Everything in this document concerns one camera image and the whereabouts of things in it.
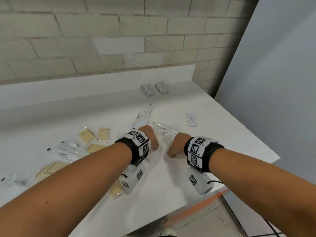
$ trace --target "wristband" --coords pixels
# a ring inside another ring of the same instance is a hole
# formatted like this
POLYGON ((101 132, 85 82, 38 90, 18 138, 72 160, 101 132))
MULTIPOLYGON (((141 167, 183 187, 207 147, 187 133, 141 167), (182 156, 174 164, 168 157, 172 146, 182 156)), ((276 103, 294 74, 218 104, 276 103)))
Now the wristband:
POLYGON ((224 147, 217 140, 196 136, 186 142, 184 154, 188 157, 188 165, 202 174, 203 172, 210 172, 210 158, 219 148, 224 147))
POLYGON ((151 149, 151 141, 142 131, 132 130, 115 143, 118 142, 124 143, 130 148, 132 151, 131 164, 135 166, 138 166, 147 157, 151 149))

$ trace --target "orange stripe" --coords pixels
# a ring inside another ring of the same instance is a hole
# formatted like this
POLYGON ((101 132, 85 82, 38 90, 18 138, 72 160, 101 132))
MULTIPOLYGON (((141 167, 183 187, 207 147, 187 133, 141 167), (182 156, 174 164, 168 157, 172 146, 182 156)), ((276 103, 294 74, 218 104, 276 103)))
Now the orange stripe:
POLYGON ((209 205, 210 203, 212 203, 214 200, 216 200, 219 196, 221 196, 222 194, 226 193, 228 190, 224 190, 222 192, 219 192, 218 194, 182 211, 179 214, 173 215, 168 217, 167 221, 165 222, 165 224, 163 225, 162 229, 165 229, 167 227, 170 227, 172 224, 186 218, 189 215, 192 215, 196 212, 198 212, 200 209, 206 207, 207 205, 209 205))

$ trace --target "forearm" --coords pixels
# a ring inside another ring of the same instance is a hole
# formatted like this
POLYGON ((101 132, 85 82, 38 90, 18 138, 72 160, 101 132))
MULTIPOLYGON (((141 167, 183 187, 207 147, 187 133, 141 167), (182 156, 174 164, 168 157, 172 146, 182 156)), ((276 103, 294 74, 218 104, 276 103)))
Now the forearm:
POLYGON ((131 159, 129 147, 116 143, 64 167, 0 208, 0 235, 68 236, 131 159))
POLYGON ((279 167, 218 149, 210 171, 235 195, 290 236, 316 233, 316 187, 279 167))

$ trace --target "card stack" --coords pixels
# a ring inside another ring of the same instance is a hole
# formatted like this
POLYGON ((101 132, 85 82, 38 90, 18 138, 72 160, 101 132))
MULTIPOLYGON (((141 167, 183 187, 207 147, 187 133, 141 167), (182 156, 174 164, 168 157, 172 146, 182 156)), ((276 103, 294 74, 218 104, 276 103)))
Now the card stack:
POLYGON ((168 88, 166 87, 166 85, 161 81, 161 82, 157 82, 156 87, 158 88, 158 90, 160 91, 161 94, 164 93, 169 93, 168 88))
POLYGON ((142 91, 145 93, 146 96, 154 96, 155 93, 154 91, 152 90, 150 84, 144 84, 142 85, 141 87, 142 91))

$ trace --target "white wall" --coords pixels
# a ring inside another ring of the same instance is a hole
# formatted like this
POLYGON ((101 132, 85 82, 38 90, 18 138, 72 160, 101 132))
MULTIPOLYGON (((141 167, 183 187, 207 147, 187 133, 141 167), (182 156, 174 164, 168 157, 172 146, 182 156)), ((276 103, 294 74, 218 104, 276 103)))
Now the white wall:
POLYGON ((316 183, 316 0, 260 0, 215 100, 316 183))

